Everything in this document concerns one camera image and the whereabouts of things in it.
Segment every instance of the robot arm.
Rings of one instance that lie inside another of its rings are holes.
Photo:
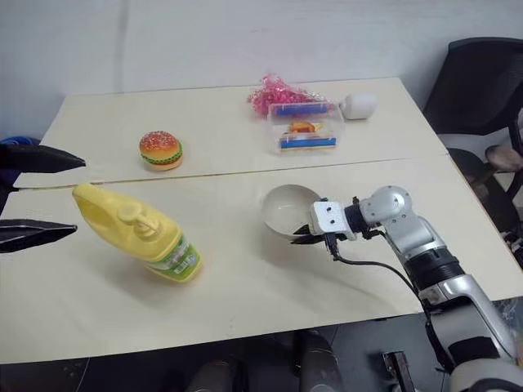
[[[516,366],[516,343],[507,325],[431,225],[413,212],[404,189],[386,186],[370,198],[355,198],[348,207],[316,202],[311,206],[311,220],[311,234],[324,236],[328,246],[340,235],[356,240],[361,233],[370,239],[379,233],[377,227],[384,228],[384,237],[423,304],[436,356],[453,372],[452,390],[466,390],[493,378],[523,385],[523,371]]]

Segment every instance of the cable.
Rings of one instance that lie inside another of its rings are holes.
[[[87,358],[85,368],[83,369],[82,377],[80,377],[80,381],[78,382],[78,386],[76,387],[76,392],[80,391],[80,387],[82,386],[82,383],[83,383],[83,378],[85,377],[85,373],[87,373],[87,368],[89,367],[90,362],[91,362],[91,357]]]
[[[379,230],[376,230],[377,233],[375,235],[381,235],[382,237],[386,237],[385,236],[385,233],[383,233],[382,231],[379,231]],[[416,298],[418,299],[419,303],[421,304],[422,306],[422,309],[423,309],[423,313],[427,316],[427,320],[430,319],[429,317],[429,313],[427,311],[427,308],[425,307],[425,305],[423,304],[423,302],[419,299],[419,296],[418,296],[418,290],[416,289],[416,287],[414,287],[412,285],[411,282],[409,282],[409,280],[400,272],[398,271],[396,268],[388,265],[388,264],[385,264],[385,263],[380,263],[378,261],[353,261],[353,260],[348,260],[346,259],[345,257],[342,257],[339,253],[339,250],[337,248],[337,239],[336,239],[336,236],[331,236],[331,235],[325,235],[325,245],[327,246],[327,249],[329,250],[329,252],[331,253],[331,255],[333,255],[333,259],[334,261],[340,261],[341,263],[343,264],[347,264],[347,265],[373,265],[375,267],[382,267],[382,268],[386,268],[387,270],[393,272],[394,274],[396,274],[397,276],[399,276],[401,278],[401,280],[403,280],[403,283],[405,283],[407,285],[407,287],[410,289],[410,291],[416,296]]]
[[[398,275],[401,278],[401,280],[403,280],[403,282],[409,287],[410,291],[416,297],[418,297],[418,290],[416,290],[414,288],[414,286],[407,280],[407,278],[400,271],[398,271],[394,267],[391,267],[390,265],[387,265],[387,264],[384,264],[384,263],[379,263],[377,261],[352,261],[352,260],[348,260],[348,259],[346,259],[344,257],[341,257],[339,254],[338,255],[333,255],[333,257],[334,257],[335,261],[340,261],[343,264],[348,264],[348,265],[374,265],[376,267],[387,268],[389,271],[392,271],[393,273]]]

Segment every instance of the table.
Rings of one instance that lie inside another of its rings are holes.
[[[84,158],[87,167],[24,174],[16,186],[262,172],[447,154],[398,78],[302,86],[335,101],[349,93],[373,92],[378,107],[368,120],[347,121],[334,151],[282,156],[270,150],[267,121],[257,118],[246,103],[255,87],[68,96],[42,143]],[[138,142],[149,131],[169,131],[181,140],[184,162],[179,168],[157,172],[144,166]]]
[[[383,185],[412,195],[491,300],[523,295],[523,273],[448,156],[104,185],[173,217],[203,255],[194,282],[173,285],[98,238],[71,189],[11,194],[2,218],[78,225],[57,243],[2,255],[0,363],[119,354],[420,311],[377,267],[333,262],[262,223],[274,187],[300,184],[350,203]],[[341,243],[354,260],[400,269],[381,239]]]

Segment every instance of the hamburger bun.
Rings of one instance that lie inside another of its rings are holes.
[[[150,132],[140,140],[141,157],[154,170],[169,170],[180,166],[181,143],[168,132]]]

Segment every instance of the yellow bottle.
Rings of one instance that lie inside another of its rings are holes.
[[[77,185],[73,197],[83,219],[103,239],[140,258],[153,272],[174,280],[191,280],[201,256],[177,223],[151,206],[125,194],[90,184]]]

